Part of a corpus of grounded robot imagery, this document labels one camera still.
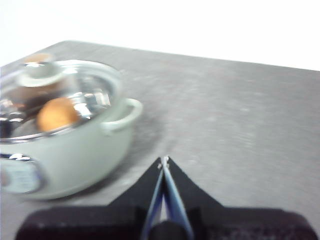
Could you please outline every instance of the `food inside pot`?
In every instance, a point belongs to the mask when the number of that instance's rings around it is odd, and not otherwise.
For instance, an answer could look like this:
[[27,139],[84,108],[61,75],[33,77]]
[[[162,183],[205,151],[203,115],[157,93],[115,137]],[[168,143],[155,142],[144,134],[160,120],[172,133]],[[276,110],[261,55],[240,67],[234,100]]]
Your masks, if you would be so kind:
[[59,97],[48,101],[37,115],[39,130],[52,131],[80,120],[72,101],[66,97]]

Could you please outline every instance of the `pot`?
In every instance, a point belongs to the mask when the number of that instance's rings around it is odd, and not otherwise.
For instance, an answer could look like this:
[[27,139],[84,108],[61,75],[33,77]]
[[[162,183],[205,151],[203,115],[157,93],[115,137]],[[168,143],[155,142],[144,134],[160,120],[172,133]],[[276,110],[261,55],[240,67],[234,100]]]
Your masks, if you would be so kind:
[[[71,195],[106,177],[127,154],[143,110],[123,96],[111,66],[44,56],[1,79],[1,188],[30,199]],[[39,111],[61,97],[78,120],[39,130]]]

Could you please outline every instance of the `gray countertop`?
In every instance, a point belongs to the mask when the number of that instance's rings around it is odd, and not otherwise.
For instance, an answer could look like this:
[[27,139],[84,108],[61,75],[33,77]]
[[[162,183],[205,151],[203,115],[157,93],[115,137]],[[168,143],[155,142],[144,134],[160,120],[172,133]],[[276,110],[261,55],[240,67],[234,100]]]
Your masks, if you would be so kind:
[[295,211],[320,234],[320,72],[76,41],[45,51],[114,66],[144,113],[127,157],[93,187],[50,201],[2,192],[1,239],[41,208],[107,205],[163,155],[225,206]]

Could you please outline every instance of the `label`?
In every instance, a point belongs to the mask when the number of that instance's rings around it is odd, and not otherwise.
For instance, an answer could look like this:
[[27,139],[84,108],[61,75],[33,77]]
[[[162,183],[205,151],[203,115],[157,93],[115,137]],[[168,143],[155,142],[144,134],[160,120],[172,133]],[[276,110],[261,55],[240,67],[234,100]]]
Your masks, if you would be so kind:
[[1,187],[7,192],[27,193],[40,187],[40,176],[32,161],[1,160],[0,164],[4,175]]

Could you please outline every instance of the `white wall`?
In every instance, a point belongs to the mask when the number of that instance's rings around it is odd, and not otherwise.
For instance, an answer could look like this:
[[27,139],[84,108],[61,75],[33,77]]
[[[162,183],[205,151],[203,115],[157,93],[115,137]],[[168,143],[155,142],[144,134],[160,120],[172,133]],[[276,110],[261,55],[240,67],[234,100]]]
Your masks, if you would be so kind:
[[63,40],[320,70],[318,0],[0,0],[0,66]]

